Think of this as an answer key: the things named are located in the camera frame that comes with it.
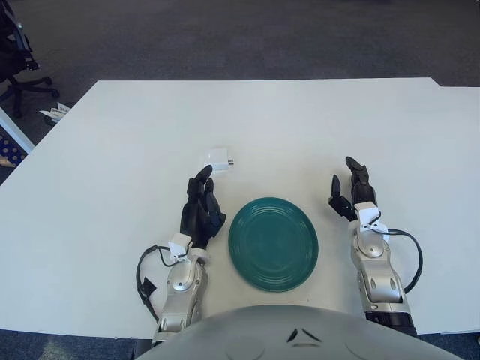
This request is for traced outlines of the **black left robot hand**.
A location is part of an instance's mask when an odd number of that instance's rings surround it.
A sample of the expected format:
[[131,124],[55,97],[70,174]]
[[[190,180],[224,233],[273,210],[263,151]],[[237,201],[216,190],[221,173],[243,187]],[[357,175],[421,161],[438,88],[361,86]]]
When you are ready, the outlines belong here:
[[191,237],[192,247],[205,250],[225,223],[214,195],[213,168],[205,166],[187,184],[187,202],[181,213],[180,233]]

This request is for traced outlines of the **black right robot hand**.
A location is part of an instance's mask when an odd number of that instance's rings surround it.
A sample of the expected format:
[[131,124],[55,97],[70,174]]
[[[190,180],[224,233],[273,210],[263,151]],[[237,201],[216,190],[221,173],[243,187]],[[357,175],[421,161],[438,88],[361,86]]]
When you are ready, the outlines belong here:
[[341,183],[336,175],[333,175],[331,181],[331,196],[328,198],[328,204],[341,217],[348,221],[356,221],[358,219],[354,205],[359,203],[372,202],[377,204],[377,198],[374,188],[369,183],[369,174],[367,167],[361,165],[352,157],[346,157],[346,165],[351,172],[351,197],[350,202],[345,196],[341,195]]

